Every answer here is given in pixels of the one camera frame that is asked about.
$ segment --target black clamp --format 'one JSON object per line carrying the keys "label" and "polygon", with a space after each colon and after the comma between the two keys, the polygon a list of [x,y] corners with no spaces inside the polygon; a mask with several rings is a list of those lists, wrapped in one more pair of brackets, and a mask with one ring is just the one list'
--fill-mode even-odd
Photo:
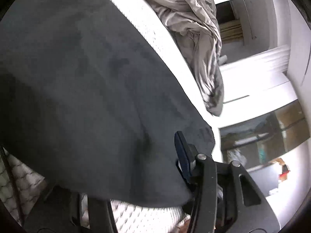
{"label": "black clamp", "polygon": [[214,162],[187,144],[181,131],[175,134],[175,148],[181,174],[194,192],[188,233],[277,233],[280,230],[264,195],[238,161]]}

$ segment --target gray comforter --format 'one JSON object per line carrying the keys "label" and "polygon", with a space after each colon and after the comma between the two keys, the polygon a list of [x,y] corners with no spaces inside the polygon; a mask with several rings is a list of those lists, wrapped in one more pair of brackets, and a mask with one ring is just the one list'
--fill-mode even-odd
{"label": "gray comforter", "polygon": [[217,64],[221,50],[214,0],[147,0],[175,37],[198,84],[206,109],[222,111],[223,83]]}

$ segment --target gray cloth cover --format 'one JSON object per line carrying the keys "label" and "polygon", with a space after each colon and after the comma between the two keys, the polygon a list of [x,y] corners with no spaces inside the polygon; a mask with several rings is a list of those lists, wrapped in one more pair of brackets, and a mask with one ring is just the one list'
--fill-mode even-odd
{"label": "gray cloth cover", "polygon": [[147,0],[173,32],[203,97],[206,109],[219,116],[223,82],[217,60],[221,38],[214,0]]}
{"label": "gray cloth cover", "polygon": [[181,130],[211,156],[211,127],[109,0],[15,0],[0,21],[0,143],[63,187],[142,207],[192,194]]}

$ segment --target white wall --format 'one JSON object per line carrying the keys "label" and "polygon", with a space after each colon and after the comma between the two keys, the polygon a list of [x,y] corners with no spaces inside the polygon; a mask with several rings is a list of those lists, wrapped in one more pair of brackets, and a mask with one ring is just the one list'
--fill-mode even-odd
{"label": "white wall", "polygon": [[223,45],[221,54],[227,55],[228,63],[278,46],[273,0],[232,0],[231,4],[241,22],[243,42]]}
{"label": "white wall", "polygon": [[[307,71],[303,81],[310,52],[311,31],[295,5],[290,0],[288,0],[288,4],[291,32],[289,36],[285,35],[279,41],[288,41],[286,38],[290,37],[291,51],[287,77],[295,88],[311,130],[311,71]],[[281,226],[291,219],[310,189],[310,149],[311,139],[282,156],[291,172],[288,175],[288,180],[280,184],[279,193],[267,197]]]}
{"label": "white wall", "polygon": [[307,154],[308,143],[306,141],[281,156],[290,169],[288,178],[279,184],[278,193],[266,198],[281,227],[296,213],[310,189],[310,172],[309,168],[306,167],[310,165],[310,159],[306,157]]}
{"label": "white wall", "polygon": [[277,46],[290,44],[290,9],[288,0],[272,0],[276,18]]}
{"label": "white wall", "polygon": [[[311,31],[292,1],[288,0],[288,4],[291,18],[291,51],[287,76],[296,90],[311,130],[311,65],[304,75],[309,61]],[[311,157],[311,142],[308,143]]]}

